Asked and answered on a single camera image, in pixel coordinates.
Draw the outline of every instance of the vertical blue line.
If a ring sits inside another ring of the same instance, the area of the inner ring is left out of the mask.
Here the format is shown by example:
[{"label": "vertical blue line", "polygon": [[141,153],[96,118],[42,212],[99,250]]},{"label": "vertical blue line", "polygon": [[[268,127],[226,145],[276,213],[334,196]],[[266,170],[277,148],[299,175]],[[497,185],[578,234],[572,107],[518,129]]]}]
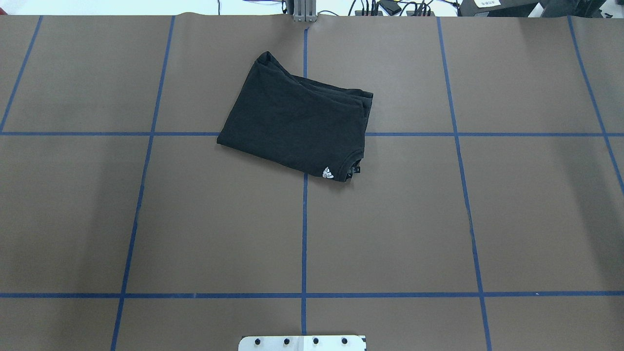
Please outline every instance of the vertical blue line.
[{"label": "vertical blue line", "polygon": [[568,26],[570,27],[570,34],[572,35],[572,43],[574,44],[574,51],[577,53],[578,65],[581,68],[581,73],[583,74],[585,85],[587,86],[587,91],[589,92],[589,97],[592,100],[593,110],[596,112],[596,118],[598,119],[598,124],[600,124],[600,130],[602,131],[602,136],[605,138],[605,144],[607,145],[607,150],[609,151],[609,156],[611,157],[611,163],[613,164],[613,168],[615,169],[615,175],[618,177],[618,182],[620,183],[620,190],[622,191],[622,194],[624,195],[624,181],[622,181],[622,175],[620,174],[620,168],[618,167],[618,162],[615,160],[615,155],[613,155],[611,142],[609,141],[609,136],[607,135],[607,129],[605,128],[605,124],[602,121],[602,116],[600,115],[600,110],[598,109],[598,103],[596,102],[596,97],[593,95],[592,85],[589,83],[589,77],[587,76],[587,71],[585,70],[583,59],[581,58],[581,52],[578,50],[577,36],[576,34],[574,34],[574,26],[572,25],[572,17],[570,16],[568,16]]},{"label": "vertical blue line", "polygon": [[2,130],[4,129],[6,119],[9,117],[9,111],[11,110],[11,105],[13,105],[13,99],[15,98],[15,93],[17,93],[17,87],[19,86],[19,82],[22,80],[22,75],[24,74],[26,63],[28,63],[28,58],[31,56],[32,47],[35,45],[35,39],[37,39],[37,34],[39,33],[39,28],[41,28],[41,21],[43,21],[43,16],[39,16],[37,26],[35,27],[35,31],[32,34],[31,43],[28,45],[28,50],[26,51],[26,55],[24,56],[24,60],[22,61],[22,67],[19,68],[19,73],[17,74],[15,85],[13,85],[13,90],[11,91],[9,102],[6,104],[6,109],[4,110],[4,115],[2,116],[2,122],[0,122],[0,132],[2,132]]},{"label": "vertical blue line", "polygon": [[[308,29],[303,31],[303,77],[308,77]],[[301,334],[308,333],[307,296],[308,293],[308,174],[303,174],[303,219],[301,226]]]},{"label": "vertical blue line", "polygon": [[481,317],[483,318],[483,329],[485,332],[485,344],[488,351],[492,351],[492,341],[490,339],[490,327],[487,321],[487,310],[485,308],[485,296],[483,294],[483,283],[481,281],[481,269],[479,267],[479,255],[477,253],[477,241],[474,236],[474,226],[472,225],[472,211],[470,210],[470,199],[468,198],[468,187],[466,186],[466,174],[464,172],[464,161],[459,145],[459,133],[457,131],[457,120],[455,118],[455,107],[451,94],[451,81],[449,80],[449,68],[446,62],[446,52],[444,50],[444,38],[442,36],[442,23],[440,17],[437,19],[437,31],[440,39],[440,50],[442,52],[442,65],[444,66],[444,79],[446,80],[446,92],[449,98],[449,108],[451,109],[451,121],[453,123],[453,133],[455,136],[455,148],[457,150],[457,161],[459,163],[459,175],[462,180],[462,190],[464,191],[464,204],[468,213],[468,223],[470,225],[470,239],[472,241],[472,260],[474,261],[474,271],[477,276],[477,288],[479,289],[479,302],[481,304]]},{"label": "vertical blue line", "polygon": [[145,153],[145,163],[143,164],[143,175],[141,176],[141,186],[139,188],[139,199],[137,200],[137,208],[134,212],[134,223],[132,224],[132,234],[130,235],[130,245],[128,246],[128,256],[125,261],[124,279],[121,286],[121,294],[119,296],[119,305],[117,306],[117,318],[115,319],[115,329],[113,329],[113,337],[110,343],[111,351],[117,348],[117,337],[119,336],[119,326],[121,324],[121,316],[124,311],[125,291],[128,286],[128,276],[130,274],[130,264],[132,263],[132,252],[134,251],[134,242],[137,236],[137,228],[139,226],[139,211],[143,202],[143,193],[145,190],[145,176],[147,175],[147,167],[150,163],[152,153],[152,144],[154,142],[154,134],[156,131],[156,121],[158,119],[158,109],[160,108],[160,96],[162,95],[162,87],[165,83],[165,73],[167,71],[167,60],[169,59],[169,49],[171,48],[171,37],[173,35],[173,25],[175,24],[175,16],[171,16],[169,24],[169,35],[167,38],[167,47],[165,49],[165,57],[162,62],[162,70],[160,72],[160,82],[158,84],[158,94],[156,95],[156,105],[154,106],[154,116],[152,118],[152,129],[150,131],[150,140],[147,143],[147,152]]}]

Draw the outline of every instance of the black folded cloth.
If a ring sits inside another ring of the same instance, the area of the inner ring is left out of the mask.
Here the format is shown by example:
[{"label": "black folded cloth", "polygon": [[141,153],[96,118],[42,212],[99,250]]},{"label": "black folded cloth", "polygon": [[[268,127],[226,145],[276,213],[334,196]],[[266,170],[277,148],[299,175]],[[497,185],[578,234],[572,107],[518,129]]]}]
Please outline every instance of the black folded cloth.
[{"label": "black folded cloth", "polygon": [[265,52],[254,62],[217,143],[345,182],[359,173],[373,94],[293,76]]}]

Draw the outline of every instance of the white paper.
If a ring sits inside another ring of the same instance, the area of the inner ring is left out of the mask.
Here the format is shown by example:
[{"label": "white paper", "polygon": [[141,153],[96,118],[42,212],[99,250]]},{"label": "white paper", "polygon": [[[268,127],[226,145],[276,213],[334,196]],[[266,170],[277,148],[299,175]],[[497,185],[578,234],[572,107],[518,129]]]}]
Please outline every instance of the white paper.
[{"label": "white paper", "polygon": [[500,5],[500,0],[474,0],[474,3],[480,8],[492,7]]}]

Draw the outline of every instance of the white bracket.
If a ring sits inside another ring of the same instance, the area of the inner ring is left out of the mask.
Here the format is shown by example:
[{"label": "white bracket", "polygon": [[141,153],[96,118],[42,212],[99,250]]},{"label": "white bracket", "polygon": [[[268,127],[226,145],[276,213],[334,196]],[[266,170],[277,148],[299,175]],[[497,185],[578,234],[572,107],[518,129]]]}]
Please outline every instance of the white bracket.
[{"label": "white bracket", "polygon": [[244,337],[238,351],[366,351],[363,335]]},{"label": "white bracket", "polygon": [[316,0],[295,0],[293,19],[295,22],[316,22]]}]

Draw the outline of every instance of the white adidas logo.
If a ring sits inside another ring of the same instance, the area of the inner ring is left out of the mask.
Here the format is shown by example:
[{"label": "white adidas logo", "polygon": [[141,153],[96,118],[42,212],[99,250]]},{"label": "white adidas logo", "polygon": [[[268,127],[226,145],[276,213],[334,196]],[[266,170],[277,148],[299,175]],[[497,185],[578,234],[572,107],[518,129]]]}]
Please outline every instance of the white adidas logo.
[{"label": "white adidas logo", "polygon": [[332,179],[334,175],[329,171],[329,167],[325,167],[325,171],[323,171],[323,178]]}]

